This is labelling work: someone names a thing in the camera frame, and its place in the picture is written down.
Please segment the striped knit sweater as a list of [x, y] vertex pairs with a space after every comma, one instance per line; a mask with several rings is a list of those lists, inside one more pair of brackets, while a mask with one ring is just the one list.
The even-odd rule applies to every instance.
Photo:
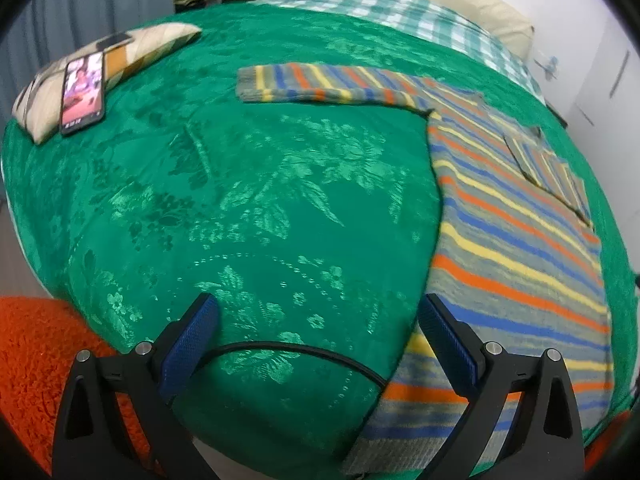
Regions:
[[380, 104], [426, 120], [400, 144], [419, 166], [390, 168], [377, 132], [319, 131], [283, 119], [279, 179], [257, 196], [236, 307], [281, 342], [382, 359], [390, 382], [270, 350], [255, 466], [282, 479], [403, 474], [424, 466], [463, 411], [413, 318], [432, 292], [455, 318], [510, 350], [557, 346], [582, 428], [608, 414], [611, 315], [582, 180], [544, 139], [469, 90], [362, 66], [243, 68], [245, 102]]

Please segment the orange fluffy garment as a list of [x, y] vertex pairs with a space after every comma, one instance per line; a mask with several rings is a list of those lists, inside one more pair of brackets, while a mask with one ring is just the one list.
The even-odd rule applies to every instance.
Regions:
[[[118, 356], [88, 330], [62, 301], [6, 297], [1, 301], [1, 474], [6, 479], [54, 479], [52, 452], [58, 408], [76, 354], [88, 349], [99, 358]], [[234, 351], [211, 347], [194, 370]], [[506, 440], [520, 396], [506, 398], [494, 434], [473, 469], [490, 468]], [[129, 437], [145, 465], [156, 459], [122, 393], [117, 396]], [[577, 479], [634, 479], [639, 474], [639, 413], [630, 410], [592, 445], [584, 446], [585, 471]]]

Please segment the green floral bedspread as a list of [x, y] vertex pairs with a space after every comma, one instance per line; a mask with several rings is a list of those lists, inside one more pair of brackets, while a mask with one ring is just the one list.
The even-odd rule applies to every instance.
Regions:
[[[201, 292], [211, 294], [220, 324], [211, 347], [233, 344], [175, 397], [172, 407], [194, 437], [232, 460], [267, 474], [254, 460], [265, 445], [257, 413], [267, 396], [250, 374], [270, 350], [316, 358], [362, 379], [375, 393], [390, 382], [382, 359], [344, 348], [281, 342], [236, 307], [243, 284], [235, 266], [250, 247], [249, 214], [257, 196], [276, 202], [291, 192], [279, 179], [285, 117], [319, 131], [377, 132], [390, 168], [419, 166], [400, 144], [423, 116], [380, 104], [245, 102], [239, 72], [256, 65], [362, 66], [427, 77], [469, 90], [485, 105], [538, 133], [582, 180], [611, 315], [613, 391], [608, 414], [585, 431], [592, 442], [634, 397], [637, 300], [620, 231], [584, 156], [538, 99], [454, 50], [361, 18], [260, 3], [213, 6], [145, 26], [198, 26], [195, 40], [105, 93], [103, 119], [43, 144], [13, 117], [4, 130], [2, 177], [14, 226], [36, 277], [70, 302], [89, 327], [119, 351], [153, 340]], [[272, 474], [268, 476], [282, 479]]]

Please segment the white wardrobe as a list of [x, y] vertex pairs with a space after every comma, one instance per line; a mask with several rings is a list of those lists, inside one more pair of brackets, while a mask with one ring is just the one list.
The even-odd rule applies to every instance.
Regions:
[[570, 109], [568, 131], [629, 244], [639, 239], [639, 55], [610, 18]]

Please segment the patterned beige cushion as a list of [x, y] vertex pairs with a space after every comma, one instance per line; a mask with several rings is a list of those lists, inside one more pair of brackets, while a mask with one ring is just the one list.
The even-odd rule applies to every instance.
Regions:
[[98, 119], [104, 96], [118, 84], [201, 35], [195, 25], [169, 22], [126, 30], [87, 44], [36, 73], [12, 114], [35, 144]]

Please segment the smartphone with lit screen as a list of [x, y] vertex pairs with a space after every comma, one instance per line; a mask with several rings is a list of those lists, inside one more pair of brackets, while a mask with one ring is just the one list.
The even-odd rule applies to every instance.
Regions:
[[72, 136], [100, 122], [105, 113], [104, 53], [89, 53], [67, 63], [63, 79], [60, 133]]

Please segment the black square card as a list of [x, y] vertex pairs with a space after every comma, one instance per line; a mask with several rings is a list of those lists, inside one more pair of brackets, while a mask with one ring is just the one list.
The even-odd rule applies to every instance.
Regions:
[[96, 43], [96, 50], [107, 52], [109, 50], [121, 47], [124, 44], [130, 44], [132, 40], [134, 40], [134, 37], [128, 34], [128, 32], [116, 32], [116, 34], [100, 39]]

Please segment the teal checkered blanket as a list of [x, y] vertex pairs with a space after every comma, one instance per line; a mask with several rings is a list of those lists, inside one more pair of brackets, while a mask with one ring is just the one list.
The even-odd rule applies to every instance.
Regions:
[[542, 101], [526, 64], [482, 26], [431, 0], [257, 0], [280, 8], [361, 18], [462, 53], [508, 78]]

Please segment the blue-grey curtain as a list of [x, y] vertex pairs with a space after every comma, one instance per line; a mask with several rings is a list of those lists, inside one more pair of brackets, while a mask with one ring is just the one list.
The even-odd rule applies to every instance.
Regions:
[[1, 121], [41, 67], [174, 12], [174, 0], [29, 0], [1, 35]]

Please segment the wall socket with plug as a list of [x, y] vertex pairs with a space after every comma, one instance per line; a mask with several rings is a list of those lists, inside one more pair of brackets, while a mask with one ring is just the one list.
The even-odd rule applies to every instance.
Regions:
[[537, 55], [534, 57], [534, 62], [544, 72], [544, 78], [547, 80], [558, 78], [559, 59], [556, 56]]

